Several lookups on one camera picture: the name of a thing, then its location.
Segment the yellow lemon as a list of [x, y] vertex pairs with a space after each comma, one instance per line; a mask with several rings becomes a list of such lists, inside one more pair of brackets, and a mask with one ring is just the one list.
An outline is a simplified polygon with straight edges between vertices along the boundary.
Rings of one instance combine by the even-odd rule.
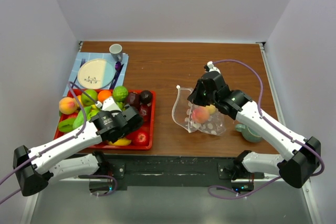
[[207, 105], [205, 107], [210, 115], [214, 114], [216, 112], [216, 108], [214, 105]]

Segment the dark purple mangosteen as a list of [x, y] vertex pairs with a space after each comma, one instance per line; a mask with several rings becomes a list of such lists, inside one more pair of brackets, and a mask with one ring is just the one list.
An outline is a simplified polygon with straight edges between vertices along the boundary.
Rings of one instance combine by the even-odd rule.
[[150, 104], [153, 99], [153, 94], [149, 90], [143, 90], [140, 93], [140, 101], [142, 104]]

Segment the clear polka dot zip bag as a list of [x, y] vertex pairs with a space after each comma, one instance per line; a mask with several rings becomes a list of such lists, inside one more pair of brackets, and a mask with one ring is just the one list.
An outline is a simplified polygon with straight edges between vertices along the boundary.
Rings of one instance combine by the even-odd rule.
[[209, 119], [199, 124], [192, 120], [192, 112], [198, 105], [190, 103], [187, 98], [192, 93], [192, 88], [182, 88], [177, 85], [177, 97], [172, 108], [173, 121], [189, 133], [200, 131], [210, 135], [222, 135], [225, 131], [224, 116], [216, 109]]

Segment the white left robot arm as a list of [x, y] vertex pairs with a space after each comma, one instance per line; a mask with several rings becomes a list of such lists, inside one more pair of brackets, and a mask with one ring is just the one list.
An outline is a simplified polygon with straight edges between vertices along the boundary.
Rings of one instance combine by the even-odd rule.
[[14, 150], [13, 169], [24, 197], [44, 190], [61, 179], [84, 176], [103, 178], [111, 165], [102, 152], [80, 158], [72, 155], [103, 141], [116, 142], [138, 130], [143, 117], [134, 107], [124, 111], [100, 111], [82, 126], [44, 145]]

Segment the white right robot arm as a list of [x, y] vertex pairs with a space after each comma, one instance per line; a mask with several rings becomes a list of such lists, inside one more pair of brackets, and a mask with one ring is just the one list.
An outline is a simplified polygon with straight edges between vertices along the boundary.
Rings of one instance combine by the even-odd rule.
[[267, 173], [301, 188], [322, 166], [321, 143], [317, 138], [305, 138], [268, 118], [251, 97], [240, 90], [231, 90], [219, 72], [203, 74], [187, 99], [194, 105], [214, 105], [220, 113], [254, 130], [278, 151], [278, 154], [243, 151], [234, 160], [234, 178]]

